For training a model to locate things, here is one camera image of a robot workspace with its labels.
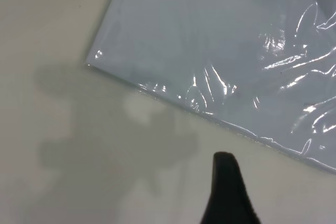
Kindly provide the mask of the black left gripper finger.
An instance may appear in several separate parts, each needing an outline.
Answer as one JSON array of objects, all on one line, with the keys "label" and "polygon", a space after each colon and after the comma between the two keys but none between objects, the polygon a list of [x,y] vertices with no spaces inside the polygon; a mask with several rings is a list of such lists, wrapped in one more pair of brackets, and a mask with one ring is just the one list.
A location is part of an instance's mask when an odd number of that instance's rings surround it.
[{"label": "black left gripper finger", "polygon": [[260,223],[231,153],[214,154],[211,193],[201,223]]}]

